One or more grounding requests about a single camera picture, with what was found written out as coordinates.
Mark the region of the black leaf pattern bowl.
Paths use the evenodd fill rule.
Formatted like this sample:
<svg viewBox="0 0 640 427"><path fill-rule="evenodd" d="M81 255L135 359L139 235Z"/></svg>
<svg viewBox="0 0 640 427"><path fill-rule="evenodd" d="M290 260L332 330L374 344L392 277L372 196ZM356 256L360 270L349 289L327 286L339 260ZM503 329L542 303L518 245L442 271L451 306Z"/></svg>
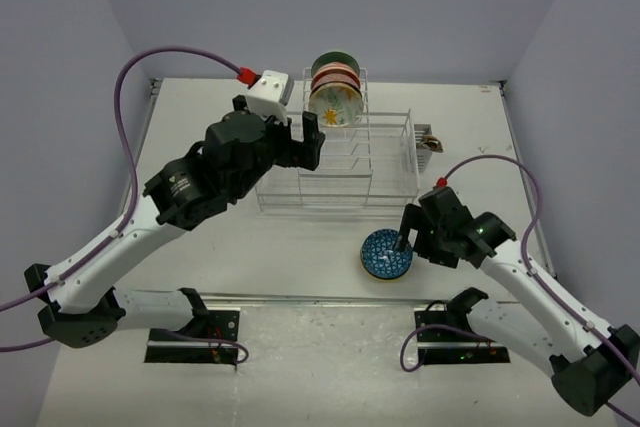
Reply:
<svg viewBox="0 0 640 427"><path fill-rule="evenodd" d="M349 86L357 92L361 91L361 85L359 80L354 76L347 74L346 72L328 72L312 82L311 92L316 92L318 89L323 88L329 84L338 84L343 86Z"/></svg>

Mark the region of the yellow floral cream bowl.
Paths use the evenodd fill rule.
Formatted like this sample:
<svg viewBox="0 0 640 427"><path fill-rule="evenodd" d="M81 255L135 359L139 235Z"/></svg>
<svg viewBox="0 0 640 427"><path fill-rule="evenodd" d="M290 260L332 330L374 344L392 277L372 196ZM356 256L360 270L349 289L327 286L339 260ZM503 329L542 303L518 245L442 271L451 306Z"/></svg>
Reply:
<svg viewBox="0 0 640 427"><path fill-rule="evenodd" d="M308 100L307 110L323 127L342 128L355 124L364 112L362 95L346 84L329 83L319 87Z"/></svg>

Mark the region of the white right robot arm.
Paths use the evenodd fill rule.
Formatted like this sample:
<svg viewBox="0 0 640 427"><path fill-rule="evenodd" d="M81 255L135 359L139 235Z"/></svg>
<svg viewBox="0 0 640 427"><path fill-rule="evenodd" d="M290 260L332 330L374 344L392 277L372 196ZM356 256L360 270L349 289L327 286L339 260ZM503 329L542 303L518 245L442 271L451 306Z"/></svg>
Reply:
<svg viewBox="0 0 640 427"><path fill-rule="evenodd" d="M548 376L579 414L593 416L638 379L638 333L628 325L614 327L584 306L497 215L473 216L451 188L437 187L405 206L396 246L445 267L465 261L508 291L515 305L500 306L475 288L454 297L447 306L448 332L504 345Z"/></svg>

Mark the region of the orange leaf pattern bowl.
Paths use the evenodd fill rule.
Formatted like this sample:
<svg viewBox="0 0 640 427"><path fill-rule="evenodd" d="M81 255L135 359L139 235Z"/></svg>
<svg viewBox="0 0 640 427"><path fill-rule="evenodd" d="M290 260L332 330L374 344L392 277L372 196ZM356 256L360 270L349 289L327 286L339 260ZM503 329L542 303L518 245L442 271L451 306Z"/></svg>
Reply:
<svg viewBox="0 0 640 427"><path fill-rule="evenodd" d="M323 77L327 75L342 75L348 77L357 86L360 85L359 75L349 65L341 62L330 62L320 67L312 77L312 85L315 86Z"/></svg>

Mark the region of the blue triangle pattern bowl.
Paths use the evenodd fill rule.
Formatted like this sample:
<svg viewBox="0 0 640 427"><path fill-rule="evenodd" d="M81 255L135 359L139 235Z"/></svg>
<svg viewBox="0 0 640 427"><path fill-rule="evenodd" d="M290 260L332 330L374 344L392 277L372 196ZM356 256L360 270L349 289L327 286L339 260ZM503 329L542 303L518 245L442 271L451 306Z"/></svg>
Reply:
<svg viewBox="0 0 640 427"><path fill-rule="evenodd" d="M360 249L361 264L367 272L386 278L408 272L413 260L412 246L408 243L405 251L396 251L397 234L397 230L380 229L367 236Z"/></svg>

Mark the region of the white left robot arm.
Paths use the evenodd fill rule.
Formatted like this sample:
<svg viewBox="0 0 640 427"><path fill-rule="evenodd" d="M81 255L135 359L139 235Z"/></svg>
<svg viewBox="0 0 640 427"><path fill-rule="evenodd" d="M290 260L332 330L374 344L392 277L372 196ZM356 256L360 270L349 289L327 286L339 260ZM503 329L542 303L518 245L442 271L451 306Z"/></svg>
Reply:
<svg viewBox="0 0 640 427"><path fill-rule="evenodd" d="M117 282L243 199L272 167L316 170L325 141L313 113L303 113L303 138L296 140L290 119L253 113L242 95L233 106L145 184L114 226L65 262L26 270L29 291L45 304L38 313L45 336L78 349L118 330L160 329L187 340L206 332L211 317L196 290L127 290Z"/></svg>

